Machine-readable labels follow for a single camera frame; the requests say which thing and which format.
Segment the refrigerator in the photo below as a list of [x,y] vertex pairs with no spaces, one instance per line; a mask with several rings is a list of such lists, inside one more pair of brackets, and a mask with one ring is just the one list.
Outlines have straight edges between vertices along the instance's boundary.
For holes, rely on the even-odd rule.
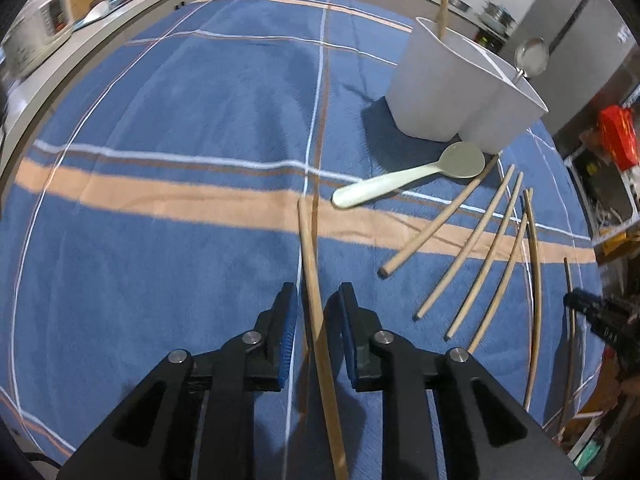
[[610,80],[636,42],[609,0],[535,0],[500,51],[513,64],[517,47],[543,38],[546,71],[529,82],[546,103],[551,135],[568,123]]

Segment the red plastic bag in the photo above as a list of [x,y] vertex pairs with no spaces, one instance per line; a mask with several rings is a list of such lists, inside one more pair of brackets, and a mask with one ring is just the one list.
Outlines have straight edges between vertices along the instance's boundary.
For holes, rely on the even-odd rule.
[[605,108],[598,114],[598,126],[602,145],[618,169],[626,171],[637,166],[638,142],[631,110],[617,105]]

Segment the metal bolt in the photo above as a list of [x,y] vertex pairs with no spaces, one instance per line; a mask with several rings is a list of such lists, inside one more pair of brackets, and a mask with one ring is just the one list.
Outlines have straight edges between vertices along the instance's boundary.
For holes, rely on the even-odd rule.
[[182,350],[181,348],[178,348],[176,350],[171,350],[169,352],[169,355],[167,356],[167,359],[169,359],[170,363],[181,363],[182,361],[184,361],[187,358],[187,351],[186,350]]
[[387,330],[380,330],[373,335],[373,339],[375,339],[376,343],[388,345],[394,340],[394,335]]
[[467,359],[469,359],[469,352],[467,352],[464,348],[452,348],[449,351],[449,357],[457,363],[464,363]]
[[260,332],[256,332],[255,330],[249,330],[249,332],[242,334],[242,341],[248,345],[255,345],[260,342],[260,339],[262,339]]

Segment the wooden chopstick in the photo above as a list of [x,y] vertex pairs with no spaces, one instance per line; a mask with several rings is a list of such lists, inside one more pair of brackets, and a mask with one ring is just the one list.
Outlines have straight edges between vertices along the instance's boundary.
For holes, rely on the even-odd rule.
[[446,208],[442,210],[442,212],[436,216],[435,220],[431,222],[423,231],[418,233],[414,238],[409,240],[409,242],[400,249],[396,255],[391,258],[387,263],[385,263],[382,267],[378,269],[378,274],[381,278],[388,278],[391,276],[393,272],[395,272],[398,267],[405,263],[420,247],[422,247],[429,238],[433,236],[433,234],[449,219],[453,213],[455,213],[458,208],[463,204],[463,202],[471,195],[476,187],[480,186],[481,182],[486,178],[486,176],[491,173],[491,170],[498,162],[498,157],[500,154],[495,155],[494,158],[489,161],[486,165],[482,173],[473,179],[465,189],[456,197],[456,199],[451,202]]
[[[573,280],[571,279],[571,267],[569,260],[564,259],[564,273],[566,275],[566,291],[571,292],[574,290]],[[574,354],[575,354],[575,310],[568,308],[566,316],[569,322],[569,362],[566,372],[566,384],[564,385],[564,402],[562,403],[562,410],[560,411],[560,420],[558,422],[558,433],[556,434],[556,442],[562,440],[562,430],[564,430],[564,414],[566,413],[569,404],[571,403],[572,389],[574,387]]]
[[480,292],[480,289],[482,288],[482,284],[484,283],[484,280],[489,274],[489,270],[491,269],[491,265],[495,260],[495,255],[498,252],[498,247],[500,245],[502,237],[504,236],[504,233],[507,231],[509,220],[511,219],[511,211],[513,211],[513,208],[516,205],[516,200],[518,199],[518,194],[520,193],[520,186],[522,185],[523,175],[524,174],[520,172],[520,174],[516,178],[516,184],[513,187],[513,193],[511,194],[511,199],[507,204],[507,209],[505,209],[504,211],[504,216],[502,217],[502,221],[500,222],[500,227],[498,228],[498,232],[495,234],[494,241],[492,242],[491,247],[489,248],[489,252],[487,253],[486,258],[484,259],[484,263],[482,264],[480,272],[476,277],[476,280],[474,281],[474,284],[472,285],[471,290],[466,295],[465,302],[460,307],[460,310],[458,311],[456,319],[454,319],[453,323],[451,323],[451,327],[447,332],[447,339],[451,339],[456,333],[456,330],[460,328],[460,325],[465,320],[466,314],[469,313],[471,306],[473,305],[474,301],[478,297],[478,294]]
[[444,40],[447,33],[447,22],[449,21],[449,0],[440,0],[440,14],[438,17],[438,38]]
[[494,194],[493,199],[489,203],[482,215],[482,218],[478,222],[478,225],[471,233],[471,236],[466,241],[461,251],[456,256],[456,259],[453,261],[447,272],[444,274],[436,288],[433,289],[433,292],[429,295],[429,297],[424,301],[418,312],[415,314],[414,319],[421,319],[433,306],[436,300],[440,297],[440,295],[444,292],[444,290],[449,286],[451,280],[453,280],[456,273],[460,270],[460,267],[465,263],[466,258],[469,256],[469,253],[473,250],[473,248],[478,243],[482,233],[484,233],[484,228],[489,223],[492,215],[494,214],[495,209],[498,207],[500,203],[500,199],[504,195],[504,191],[507,189],[509,185],[509,181],[511,179],[511,175],[513,175],[513,171],[515,170],[515,166],[513,164],[510,165],[507,173],[504,175],[504,179],[500,184],[500,187]]
[[498,284],[498,289],[495,291],[494,298],[491,300],[488,310],[486,314],[484,314],[484,319],[476,332],[471,344],[468,347],[469,353],[473,353],[478,348],[479,343],[482,341],[486,330],[491,325],[492,320],[494,319],[495,313],[500,306],[500,302],[502,301],[502,297],[507,290],[507,286],[509,285],[509,280],[511,279],[511,275],[513,273],[513,267],[516,264],[516,254],[518,252],[518,247],[522,243],[524,238],[524,233],[527,227],[527,214],[524,213],[522,215],[522,219],[520,220],[520,227],[518,228],[518,234],[516,235],[515,242],[513,243],[513,247],[511,248],[511,254],[509,255],[509,260],[507,261],[507,267],[504,269],[502,277],[500,279],[500,283]]
[[533,328],[531,334],[531,361],[529,363],[529,374],[527,376],[527,389],[525,390],[524,409],[529,411],[531,397],[533,395],[533,385],[536,381],[538,371],[538,359],[540,357],[540,332],[542,331],[542,272],[540,269],[540,256],[538,253],[538,231],[536,229],[536,217],[533,214],[531,199],[532,189],[524,192],[524,204],[527,216],[529,217],[529,254],[531,257],[531,267],[533,270]]
[[308,208],[304,197],[300,197],[298,200],[298,221],[300,222],[300,243],[302,245],[302,259],[305,269],[306,294],[309,302],[309,319],[314,356],[316,358],[316,369],[318,370],[324,423],[329,437],[331,459],[334,462],[334,475],[336,480],[348,480],[349,472],[344,452],[344,441],[342,440],[338,402],[335,397],[334,375],[331,371],[329,345],[326,340],[324,326],[318,268],[316,266],[311,226],[309,225]]

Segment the spoon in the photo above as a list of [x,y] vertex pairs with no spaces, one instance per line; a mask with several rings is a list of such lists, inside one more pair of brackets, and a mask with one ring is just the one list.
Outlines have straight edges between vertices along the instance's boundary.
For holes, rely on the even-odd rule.
[[451,178],[472,178],[484,170],[484,155],[471,142],[456,142],[447,147],[440,159],[431,164],[395,171],[341,187],[331,200],[337,208],[345,209],[378,198],[433,173]]
[[549,49],[542,38],[531,38],[521,44],[514,56],[518,73],[511,80],[516,84],[522,76],[531,78],[542,74],[549,62]]

